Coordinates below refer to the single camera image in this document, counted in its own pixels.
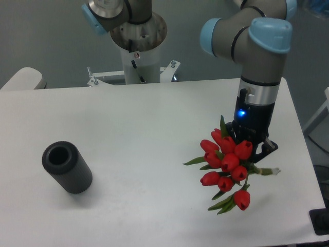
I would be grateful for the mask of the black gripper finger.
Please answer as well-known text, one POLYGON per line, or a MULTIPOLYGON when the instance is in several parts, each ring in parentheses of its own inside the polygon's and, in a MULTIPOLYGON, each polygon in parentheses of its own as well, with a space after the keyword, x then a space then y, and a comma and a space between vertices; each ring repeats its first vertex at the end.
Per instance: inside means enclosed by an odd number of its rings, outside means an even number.
POLYGON ((228 132, 229 136, 234 140, 234 142, 236 144, 239 144, 240 140, 237 139, 237 137, 236 137, 236 134, 235 134, 234 129, 233 129, 232 122, 228 122, 225 125, 226 125, 226 129, 227 129, 227 132, 228 132))
POLYGON ((257 152, 258 146, 259 144, 253 147, 253 151, 250 158, 250 161, 252 163, 259 162, 260 160, 278 149, 278 145, 275 142, 271 141, 268 137, 265 137, 263 144, 261 145, 261 151, 259 153, 257 152))

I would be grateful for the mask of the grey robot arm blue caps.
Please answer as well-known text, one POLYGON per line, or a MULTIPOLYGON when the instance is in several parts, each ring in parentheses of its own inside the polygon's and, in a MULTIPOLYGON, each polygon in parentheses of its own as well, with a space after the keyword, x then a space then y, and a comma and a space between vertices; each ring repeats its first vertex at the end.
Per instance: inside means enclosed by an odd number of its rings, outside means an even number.
MULTIPOLYGON (((200 46, 208 54, 242 66, 233 122, 234 140, 247 140, 256 163, 277 149, 269 140, 270 125, 283 69, 290 51, 290 18, 296 1, 242 1, 229 19, 210 19, 200 32, 200 46)), ((87 1, 82 12, 97 34, 109 33, 120 48, 127 84, 159 83, 159 47, 167 35, 163 18, 151 1, 87 1)))

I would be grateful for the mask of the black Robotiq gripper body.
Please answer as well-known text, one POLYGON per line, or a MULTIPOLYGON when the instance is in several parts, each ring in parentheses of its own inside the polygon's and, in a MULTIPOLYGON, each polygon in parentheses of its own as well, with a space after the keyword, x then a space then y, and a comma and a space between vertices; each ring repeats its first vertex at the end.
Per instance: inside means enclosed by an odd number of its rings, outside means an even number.
POLYGON ((232 122, 233 131, 238 141, 247 140, 258 145, 269 136, 268 128, 271 122, 275 104, 255 105, 237 99, 232 122))

